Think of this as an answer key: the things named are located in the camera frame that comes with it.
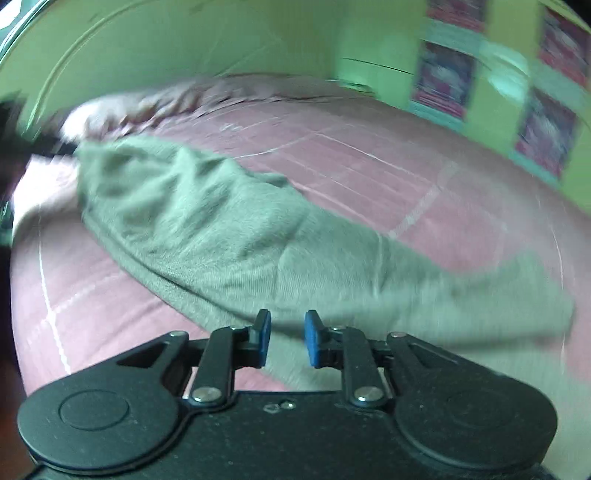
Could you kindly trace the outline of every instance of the blanket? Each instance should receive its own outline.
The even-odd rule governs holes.
[[[76,156],[83,220],[121,267],[209,330],[250,325],[269,309],[268,371],[291,388],[339,388],[338,372],[308,366],[308,309],[329,326],[357,327],[375,339],[406,331],[492,367],[510,356],[492,346],[525,345],[570,326],[573,301],[531,254],[495,271],[456,275],[311,204],[285,177],[252,173],[230,158],[148,136],[83,142]],[[482,355],[485,348],[491,355]],[[539,387],[556,369],[537,378],[551,360],[530,350],[520,350],[529,367],[511,373]],[[556,402],[555,384],[543,391]],[[569,435],[556,454],[565,468],[582,439]],[[589,448],[588,434],[586,441]]]

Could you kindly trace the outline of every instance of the black object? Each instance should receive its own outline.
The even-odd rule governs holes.
[[[312,366],[341,370],[341,391],[234,391],[237,369],[265,365],[267,310],[209,339],[171,332],[22,405],[27,479],[553,478],[540,462],[556,411],[534,388],[403,333],[367,340],[314,310],[305,326]]]
[[[25,100],[18,95],[11,95],[0,100],[0,154],[2,161],[25,161],[31,155],[53,157],[72,155],[77,145],[64,142],[55,135],[46,132],[19,132],[18,118],[25,105]]]

